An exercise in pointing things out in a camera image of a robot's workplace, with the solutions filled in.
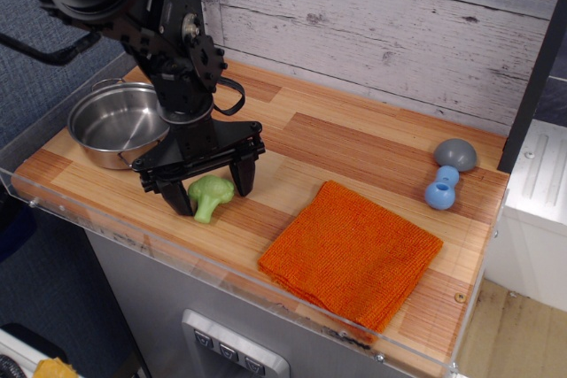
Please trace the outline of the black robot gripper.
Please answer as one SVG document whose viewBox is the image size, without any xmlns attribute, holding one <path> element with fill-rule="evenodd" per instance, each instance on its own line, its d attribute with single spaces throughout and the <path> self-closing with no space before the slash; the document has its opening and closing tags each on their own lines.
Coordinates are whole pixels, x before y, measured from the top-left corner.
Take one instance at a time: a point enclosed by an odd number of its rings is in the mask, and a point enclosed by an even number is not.
<svg viewBox="0 0 567 378">
<path fill-rule="evenodd" d="M 166 138 L 134 160 L 146 191 L 157 192 L 179 215 L 192 216 L 183 181 L 229 167 L 241 197 L 252 192 L 255 162 L 265 152 L 258 121 L 212 118 L 190 125 L 172 125 Z"/>
</svg>

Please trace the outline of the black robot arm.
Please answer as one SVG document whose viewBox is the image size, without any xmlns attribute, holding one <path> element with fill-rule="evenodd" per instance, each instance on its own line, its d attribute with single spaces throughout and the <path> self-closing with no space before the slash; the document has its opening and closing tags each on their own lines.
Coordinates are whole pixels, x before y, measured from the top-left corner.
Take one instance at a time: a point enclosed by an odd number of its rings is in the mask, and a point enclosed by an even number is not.
<svg viewBox="0 0 567 378">
<path fill-rule="evenodd" d="M 165 140 L 133 162 L 146 191 L 179 214 L 192 212 L 183 182 L 228 166 L 241 195 L 252 191 L 265 150 L 257 121 L 215 120 L 224 53 L 206 34 L 201 0 L 39 0 L 65 24 L 121 43 L 150 79 Z"/>
</svg>

